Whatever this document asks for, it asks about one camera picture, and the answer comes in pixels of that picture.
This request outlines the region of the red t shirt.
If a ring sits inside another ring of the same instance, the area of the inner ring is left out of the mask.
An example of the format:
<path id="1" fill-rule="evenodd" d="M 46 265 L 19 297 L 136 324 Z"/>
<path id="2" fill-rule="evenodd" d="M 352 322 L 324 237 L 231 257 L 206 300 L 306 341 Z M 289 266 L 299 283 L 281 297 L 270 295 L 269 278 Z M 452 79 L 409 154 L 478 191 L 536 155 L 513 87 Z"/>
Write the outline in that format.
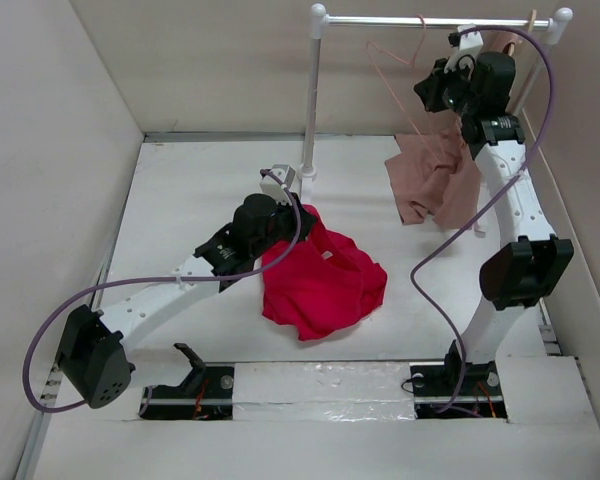
<path id="1" fill-rule="evenodd" d="M 278 265 L 262 274 L 262 315 L 321 340 L 356 325 L 382 306 L 388 275 L 353 239 L 321 219 Z"/>

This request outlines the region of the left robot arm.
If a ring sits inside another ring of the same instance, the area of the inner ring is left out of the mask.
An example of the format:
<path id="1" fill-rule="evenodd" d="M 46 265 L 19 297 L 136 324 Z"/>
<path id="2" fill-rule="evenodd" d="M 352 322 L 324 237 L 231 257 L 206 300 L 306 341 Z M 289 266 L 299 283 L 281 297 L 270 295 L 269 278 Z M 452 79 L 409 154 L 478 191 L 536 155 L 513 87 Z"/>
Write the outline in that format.
<path id="1" fill-rule="evenodd" d="M 316 223 L 316 215 L 297 197 L 283 204 L 265 194 L 247 196 L 232 221 L 169 277 L 149 280 L 142 290 L 100 311 L 86 305 L 71 311 L 58 367 L 90 408 L 110 404 L 131 384 L 135 367 L 128 356 L 144 338 L 193 304 L 253 275 L 256 265 L 279 265 Z"/>

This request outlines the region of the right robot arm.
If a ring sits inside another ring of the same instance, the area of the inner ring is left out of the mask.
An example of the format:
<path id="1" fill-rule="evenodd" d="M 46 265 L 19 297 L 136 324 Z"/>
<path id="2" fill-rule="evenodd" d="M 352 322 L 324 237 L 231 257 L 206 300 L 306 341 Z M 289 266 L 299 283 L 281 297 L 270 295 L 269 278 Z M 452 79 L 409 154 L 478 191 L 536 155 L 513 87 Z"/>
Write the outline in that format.
<path id="1" fill-rule="evenodd" d="M 461 358 L 442 368 L 442 381 L 464 393 L 478 381 L 475 366 L 494 362 L 514 323 L 550 295 L 574 255 L 541 211 L 525 167 L 525 136 L 519 119 L 507 113 L 515 62 L 504 53 L 463 55 L 455 66 L 435 62 L 414 91 L 430 113 L 450 110 L 486 183 L 499 228 L 500 248 L 480 268 L 481 299 L 451 348 Z"/>

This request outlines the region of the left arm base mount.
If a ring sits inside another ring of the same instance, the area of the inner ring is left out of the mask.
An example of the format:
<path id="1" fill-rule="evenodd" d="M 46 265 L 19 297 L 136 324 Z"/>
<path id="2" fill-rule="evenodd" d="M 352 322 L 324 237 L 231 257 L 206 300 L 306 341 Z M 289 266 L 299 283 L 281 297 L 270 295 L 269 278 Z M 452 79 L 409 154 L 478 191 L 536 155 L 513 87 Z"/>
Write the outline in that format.
<path id="1" fill-rule="evenodd" d="M 233 419 L 235 365 L 208 364 L 186 343 L 175 343 L 190 365 L 178 385 L 147 386 L 138 416 L 155 421 L 226 421 Z"/>

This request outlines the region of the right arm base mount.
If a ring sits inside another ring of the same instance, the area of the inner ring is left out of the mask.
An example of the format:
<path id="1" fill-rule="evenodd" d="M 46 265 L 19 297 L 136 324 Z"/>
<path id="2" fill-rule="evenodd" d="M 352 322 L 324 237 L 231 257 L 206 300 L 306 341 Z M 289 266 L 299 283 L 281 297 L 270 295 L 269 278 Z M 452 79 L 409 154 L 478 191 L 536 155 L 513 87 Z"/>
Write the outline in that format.
<path id="1" fill-rule="evenodd" d="M 462 364 L 455 344 L 443 360 L 410 363 L 401 389 L 412 395 L 418 420 L 507 418 L 495 360 Z"/>

